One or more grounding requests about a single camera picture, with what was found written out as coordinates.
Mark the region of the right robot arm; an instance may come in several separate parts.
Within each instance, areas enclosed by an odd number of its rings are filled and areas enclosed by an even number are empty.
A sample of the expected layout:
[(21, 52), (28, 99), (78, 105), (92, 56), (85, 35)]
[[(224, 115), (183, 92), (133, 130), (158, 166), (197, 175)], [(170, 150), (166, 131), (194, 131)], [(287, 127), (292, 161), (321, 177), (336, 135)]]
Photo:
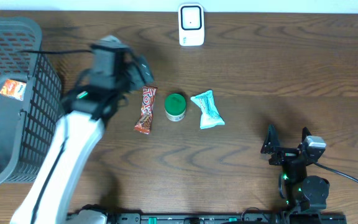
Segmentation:
[(282, 167), (279, 178), (280, 196), (287, 208), (280, 212), (282, 223), (321, 223), (320, 211), (326, 208), (329, 182), (316, 175), (308, 175), (306, 167), (314, 164), (326, 150), (325, 141), (313, 136), (308, 128), (302, 129), (301, 143), (297, 147), (283, 147), (273, 125), (260, 152), (270, 155), (270, 165)]

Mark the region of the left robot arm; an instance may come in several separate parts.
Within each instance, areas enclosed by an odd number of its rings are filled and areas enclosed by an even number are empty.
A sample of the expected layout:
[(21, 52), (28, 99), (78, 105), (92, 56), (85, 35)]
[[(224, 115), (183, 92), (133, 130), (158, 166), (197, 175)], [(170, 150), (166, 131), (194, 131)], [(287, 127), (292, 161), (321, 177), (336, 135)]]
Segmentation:
[(63, 116), (37, 178), (11, 223), (65, 223), (68, 207), (92, 150), (125, 93), (152, 83), (143, 56), (126, 44), (100, 40), (91, 45), (93, 66), (83, 70), (62, 98)]

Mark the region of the orange snack packet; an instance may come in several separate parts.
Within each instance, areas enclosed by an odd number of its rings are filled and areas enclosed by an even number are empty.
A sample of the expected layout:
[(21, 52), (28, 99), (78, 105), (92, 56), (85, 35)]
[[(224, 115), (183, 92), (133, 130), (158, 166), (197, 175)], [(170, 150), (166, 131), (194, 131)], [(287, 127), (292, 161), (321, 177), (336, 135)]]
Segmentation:
[(0, 89), (0, 94), (15, 100), (23, 101), (27, 84), (17, 80), (6, 80)]

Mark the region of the green lid jar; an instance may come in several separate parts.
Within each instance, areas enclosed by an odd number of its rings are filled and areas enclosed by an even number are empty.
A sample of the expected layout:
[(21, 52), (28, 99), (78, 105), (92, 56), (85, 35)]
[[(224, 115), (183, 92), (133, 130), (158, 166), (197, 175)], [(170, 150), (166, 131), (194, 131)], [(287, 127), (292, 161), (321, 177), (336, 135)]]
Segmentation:
[(185, 97), (178, 93), (172, 93), (165, 99), (165, 114), (170, 121), (181, 121), (186, 115)]

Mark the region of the red Top chocolate bar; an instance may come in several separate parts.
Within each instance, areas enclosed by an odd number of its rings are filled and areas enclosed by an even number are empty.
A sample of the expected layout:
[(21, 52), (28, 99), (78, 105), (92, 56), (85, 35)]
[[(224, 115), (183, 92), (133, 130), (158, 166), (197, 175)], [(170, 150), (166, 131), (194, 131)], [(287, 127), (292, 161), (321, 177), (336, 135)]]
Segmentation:
[(141, 133), (149, 134), (153, 120), (153, 107), (157, 88), (154, 86), (144, 86), (142, 91), (141, 116), (134, 129)]

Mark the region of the light teal snack packet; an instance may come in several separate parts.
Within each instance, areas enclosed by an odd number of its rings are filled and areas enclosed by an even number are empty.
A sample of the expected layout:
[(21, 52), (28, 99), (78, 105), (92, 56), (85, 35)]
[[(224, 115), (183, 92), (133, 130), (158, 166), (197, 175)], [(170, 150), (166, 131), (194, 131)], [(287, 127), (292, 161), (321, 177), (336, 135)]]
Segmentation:
[(225, 122), (220, 116), (215, 105), (212, 90), (192, 96), (190, 100), (201, 110), (200, 129), (208, 129), (218, 125), (225, 125)]

